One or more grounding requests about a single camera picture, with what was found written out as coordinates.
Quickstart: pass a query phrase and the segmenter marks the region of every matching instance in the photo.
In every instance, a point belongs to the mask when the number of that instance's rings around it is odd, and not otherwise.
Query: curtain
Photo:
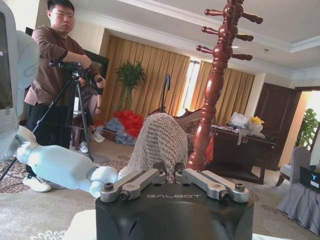
[[[196,88],[192,97],[191,111],[200,109],[205,102],[205,87],[212,71],[209,62],[201,62]],[[248,104],[255,76],[249,73],[226,68],[221,96],[216,104],[215,123],[224,126],[234,112],[244,114]]]
[[[190,63],[188,56],[110,36],[106,57],[109,58],[109,66],[100,120],[110,120],[117,110],[122,87],[115,71],[127,60],[141,62],[146,74],[146,82],[132,91],[131,110],[135,114],[147,115],[159,108],[165,76],[170,74],[171,86],[165,94],[164,106],[170,115],[178,114]]]

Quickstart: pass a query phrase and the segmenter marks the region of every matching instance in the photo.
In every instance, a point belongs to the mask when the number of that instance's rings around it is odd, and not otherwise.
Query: wooden pole
[[[222,16],[223,23],[219,30],[204,26],[203,33],[218,35],[214,49],[198,45],[196,49],[206,54],[212,54],[212,72],[207,80],[204,90],[204,105],[201,108],[201,120],[195,130],[193,138],[193,152],[190,155],[187,168],[203,171],[205,169],[205,150],[212,135],[211,123],[216,115],[216,104],[224,85],[224,71],[230,58],[250,61],[253,57],[246,54],[234,54],[232,44],[235,38],[252,41],[254,38],[247,34],[238,34],[238,22],[241,17],[261,24],[263,19],[253,14],[244,13],[244,0],[227,0],[222,11],[206,9],[207,16]]]

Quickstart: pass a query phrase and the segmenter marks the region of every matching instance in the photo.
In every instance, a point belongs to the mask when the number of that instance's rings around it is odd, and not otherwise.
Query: green plant
[[[305,111],[303,121],[295,142],[295,146],[305,146],[307,149],[311,148],[315,133],[318,128],[318,120],[316,119],[317,113],[309,108]]]
[[[118,76],[117,80],[120,81],[122,85],[122,92],[117,110],[130,110],[132,91],[146,81],[144,68],[139,61],[136,61],[136,64],[132,64],[127,60],[115,70],[115,73]]]

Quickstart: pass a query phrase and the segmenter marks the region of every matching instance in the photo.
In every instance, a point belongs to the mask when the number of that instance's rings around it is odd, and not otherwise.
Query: knitted fabric
[[[186,165],[188,142],[185,131],[166,113],[152,114],[146,118],[137,137],[127,166],[119,172],[119,179],[134,172],[148,171],[155,163],[163,162],[166,179],[175,180],[175,165]]]

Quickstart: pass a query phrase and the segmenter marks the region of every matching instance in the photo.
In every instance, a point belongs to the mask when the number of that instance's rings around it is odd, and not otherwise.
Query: window
[[[185,113],[185,109],[189,109],[191,101],[195,92],[195,86],[200,70],[200,60],[191,58],[188,72],[186,74],[186,81],[184,85],[182,100],[179,107],[178,116],[182,116]]]

